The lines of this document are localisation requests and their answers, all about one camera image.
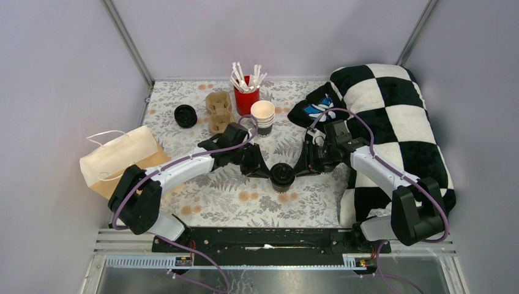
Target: black lid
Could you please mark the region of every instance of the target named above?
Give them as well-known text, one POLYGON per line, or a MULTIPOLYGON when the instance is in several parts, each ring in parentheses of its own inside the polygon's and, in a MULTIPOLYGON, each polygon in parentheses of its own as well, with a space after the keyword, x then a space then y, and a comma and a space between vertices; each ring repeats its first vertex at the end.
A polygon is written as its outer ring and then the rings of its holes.
POLYGON ((275 164, 271 168, 271 182, 276 186, 289 187, 295 179, 294 170, 288 164, 275 164))
POLYGON ((188 128, 196 124, 196 112, 190 105, 182 104, 175 109, 175 121, 180 127, 188 128))

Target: white wall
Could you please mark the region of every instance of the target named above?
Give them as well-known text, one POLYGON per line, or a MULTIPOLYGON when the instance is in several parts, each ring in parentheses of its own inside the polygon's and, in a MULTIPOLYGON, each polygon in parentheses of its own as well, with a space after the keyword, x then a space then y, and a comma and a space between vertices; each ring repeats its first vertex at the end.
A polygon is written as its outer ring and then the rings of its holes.
POLYGON ((269 77, 323 78, 395 63, 427 0, 115 0, 156 80, 229 79, 231 63, 269 77))
POLYGON ((407 66, 452 174, 450 220, 472 294, 517 293, 519 2, 443 1, 407 66))
POLYGON ((84 138, 133 129, 145 95, 100 1, 2 1, 0 292, 77 293, 109 213, 84 138))

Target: brown paper bag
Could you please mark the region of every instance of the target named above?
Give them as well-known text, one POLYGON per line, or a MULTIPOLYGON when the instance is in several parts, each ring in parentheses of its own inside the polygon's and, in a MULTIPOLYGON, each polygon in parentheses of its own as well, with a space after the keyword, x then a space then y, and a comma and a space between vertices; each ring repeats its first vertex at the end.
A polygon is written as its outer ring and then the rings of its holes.
POLYGON ((99 144, 96 150, 80 159, 81 172, 87 186, 110 199, 124 170, 137 164, 140 168, 154 167, 171 160, 155 140, 147 126, 128 133, 109 130, 92 135, 89 141, 99 144), (112 132, 121 135, 104 145, 91 140, 92 137, 112 132))

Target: red cup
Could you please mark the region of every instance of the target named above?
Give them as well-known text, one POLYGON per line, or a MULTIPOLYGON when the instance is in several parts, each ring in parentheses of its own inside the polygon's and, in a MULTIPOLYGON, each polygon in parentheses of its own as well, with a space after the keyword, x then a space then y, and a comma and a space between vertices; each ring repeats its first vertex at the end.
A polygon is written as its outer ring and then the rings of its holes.
MULTIPOLYGON (((244 78, 248 85, 250 76, 246 75, 244 78)), ((234 98, 236 99, 236 111, 238 111, 238 114, 241 116, 249 115, 250 107, 252 107, 255 102, 260 101, 260 89, 252 93, 242 93, 234 87, 234 98)))

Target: gray leaf pattern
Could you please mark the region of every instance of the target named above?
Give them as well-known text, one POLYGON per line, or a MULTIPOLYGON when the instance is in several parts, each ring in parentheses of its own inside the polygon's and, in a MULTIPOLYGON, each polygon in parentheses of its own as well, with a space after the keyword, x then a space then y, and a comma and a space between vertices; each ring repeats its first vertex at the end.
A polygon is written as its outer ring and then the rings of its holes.
MULTIPOLYGON (((296 103, 321 86, 320 81, 265 81, 260 89, 263 100, 276 106, 274 128, 266 138, 254 138, 268 167, 278 162, 294 165, 299 157, 305 129, 291 123, 287 114, 296 103)), ((172 158, 190 152, 197 143, 212 136, 205 97, 216 91, 231 94, 225 81, 157 81, 144 124, 172 158), (174 109, 189 104, 198 122, 190 129, 180 128, 174 109)), ((244 120, 246 127, 253 124, 244 120)), ((337 210, 346 189, 349 170, 341 164, 328 175, 296 178, 285 194, 276 193, 267 179, 247 178, 239 167, 227 165, 199 175, 166 193, 162 210, 175 214, 188 225, 229 227, 338 227, 337 210)))

